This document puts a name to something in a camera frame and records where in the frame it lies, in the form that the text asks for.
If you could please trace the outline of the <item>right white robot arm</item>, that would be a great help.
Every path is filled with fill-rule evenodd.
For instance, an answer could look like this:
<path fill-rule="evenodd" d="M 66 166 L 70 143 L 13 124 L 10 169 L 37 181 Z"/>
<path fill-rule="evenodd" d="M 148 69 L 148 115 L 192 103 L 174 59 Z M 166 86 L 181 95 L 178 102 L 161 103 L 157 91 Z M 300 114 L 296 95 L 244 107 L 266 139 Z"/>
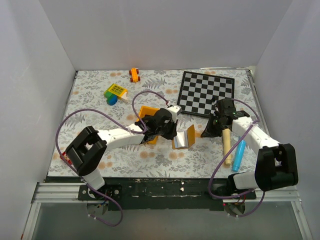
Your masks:
<path fill-rule="evenodd" d="M 266 134 L 258 126 L 260 120 L 253 121 L 247 112 L 237 110 L 235 101 L 234 98 L 224 98 L 216 102 L 216 110 L 209 115 L 201 137 L 220 137 L 224 130 L 229 129 L 256 154 L 255 170 L 229 175 L 226 179 L 225 196 L 212 192 L 214 179 L 210 178 L 208 193 L 213 198 L 226 200 L 237 199 L 255 189 L 267 192 L 297 185 L 299 177 L 295 148 Z"/>

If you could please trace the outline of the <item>tan leather card holder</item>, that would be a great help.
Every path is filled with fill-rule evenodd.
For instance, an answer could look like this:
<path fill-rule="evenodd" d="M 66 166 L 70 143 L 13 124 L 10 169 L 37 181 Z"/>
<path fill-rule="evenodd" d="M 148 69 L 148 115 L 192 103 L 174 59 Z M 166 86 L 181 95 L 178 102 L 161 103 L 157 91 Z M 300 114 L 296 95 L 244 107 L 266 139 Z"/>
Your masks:
<path fill-rule="evenodd" d="M 195 126 L 191 125 L 185 131 L 178 131 L 177 135 L 172 140 L 172 148 L 189 149 L 196 142 Z"/>

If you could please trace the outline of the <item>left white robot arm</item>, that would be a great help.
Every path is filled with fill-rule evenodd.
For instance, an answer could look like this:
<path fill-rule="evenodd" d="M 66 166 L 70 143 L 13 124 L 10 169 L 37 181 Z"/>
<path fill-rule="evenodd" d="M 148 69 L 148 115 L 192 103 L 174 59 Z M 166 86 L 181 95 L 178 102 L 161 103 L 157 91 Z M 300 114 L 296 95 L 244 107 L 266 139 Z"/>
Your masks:
<path fill-rule="evenodd" d="M 66 148 L 65 154 L 76 173 L 90 185 L 89 194 L 95 200 L 106 196 L 105 180 L 98 170 L 105 151 L 144 144 L 158 136 L 173 140 L 177 135 L 177 117 L 181 111 L 177 105 L 160 108 L 154 115 L 146 115 L 126 129 L 96 130 L 92 126 L 85 127 Z"/>

